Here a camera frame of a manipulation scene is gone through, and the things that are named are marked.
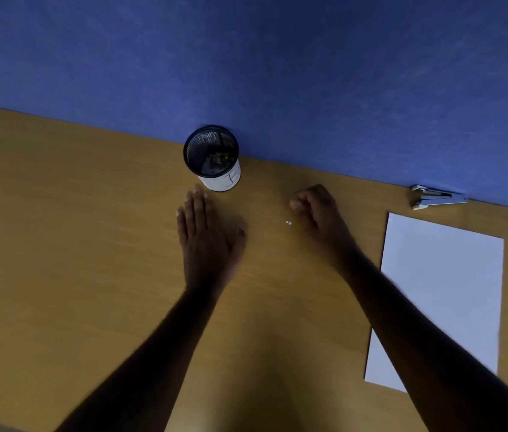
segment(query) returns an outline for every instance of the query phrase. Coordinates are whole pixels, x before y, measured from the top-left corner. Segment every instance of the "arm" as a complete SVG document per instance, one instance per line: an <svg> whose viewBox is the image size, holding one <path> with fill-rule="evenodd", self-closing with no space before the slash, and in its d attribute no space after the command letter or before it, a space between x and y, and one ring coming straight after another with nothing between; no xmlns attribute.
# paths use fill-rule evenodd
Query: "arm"
<svg viewBox="0 0 508 432"><path fill-rule="evenodd" d="M438 329L360 251L336 201L317 185L290 201L349 284L426 427L508 431L508 387Z"/></svg>
<svg viewBox="0 0 508 432"><path fill-rule="evenodd" d="M198 189L176 212L186 290L160 326L57 429L162 431L194 349L243 254L239 227L225 237L213 203Z"/></svg>

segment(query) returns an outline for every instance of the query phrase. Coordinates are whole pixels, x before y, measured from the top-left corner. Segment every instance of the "black mesh cup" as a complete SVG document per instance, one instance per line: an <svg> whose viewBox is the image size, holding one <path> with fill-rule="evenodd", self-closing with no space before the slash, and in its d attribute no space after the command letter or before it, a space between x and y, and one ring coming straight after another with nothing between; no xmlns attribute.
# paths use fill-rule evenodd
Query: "black mesh cup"
<svg viewBox="0 0 508 432"><path fill-rule="evenodd" d="M213 191L227 191L240 179L238 153L234 135L216 125L194 131L184 144L186 166Z"/></svg>

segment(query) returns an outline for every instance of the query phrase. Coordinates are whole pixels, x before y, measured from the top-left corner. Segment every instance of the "person's left arm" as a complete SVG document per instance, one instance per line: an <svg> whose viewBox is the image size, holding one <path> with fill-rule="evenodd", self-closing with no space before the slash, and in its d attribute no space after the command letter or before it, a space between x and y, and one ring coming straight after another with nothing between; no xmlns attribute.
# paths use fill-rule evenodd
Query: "person's left arm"
<svg viewBox="0 0 508 432"><path fill-rule="evenodd" d="M186 290L160 326L90 394L57 432L163 431L222 290L240 263L244 229L227 239L207 194L176 212Z"/></svg>

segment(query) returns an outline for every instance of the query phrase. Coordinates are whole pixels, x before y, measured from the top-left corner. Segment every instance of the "small white paper piece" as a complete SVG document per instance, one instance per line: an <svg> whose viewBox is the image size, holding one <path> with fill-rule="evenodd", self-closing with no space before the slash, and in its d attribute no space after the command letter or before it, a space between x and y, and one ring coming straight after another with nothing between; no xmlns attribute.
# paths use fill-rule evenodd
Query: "small white paper piece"
<svg viewBox="0 0 508 432"><path fill-rule="evenodd" d="M503 253L501 238L390 214L382 272L496 374ZM374 331L365 380L406 391Z"/></svg>

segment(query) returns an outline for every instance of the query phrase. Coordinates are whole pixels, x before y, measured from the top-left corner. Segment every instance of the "table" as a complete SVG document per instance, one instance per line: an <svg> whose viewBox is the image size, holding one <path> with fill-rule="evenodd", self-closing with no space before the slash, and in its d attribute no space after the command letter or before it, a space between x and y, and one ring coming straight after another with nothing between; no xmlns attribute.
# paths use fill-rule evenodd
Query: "table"
<svg viewBox="0 0 508 432"><path fill-rule="evenodd" d="M248 247L168 431L425 429L407 394L364 382L370 325L287 206L316 182L376 264L389 211L505 239L508 383L508 207L412 211L408 188L240 162L216 199ZM197 181L182 145L0 110L0 423L52 430L156 327L183 289L175 211Z"/></svg>

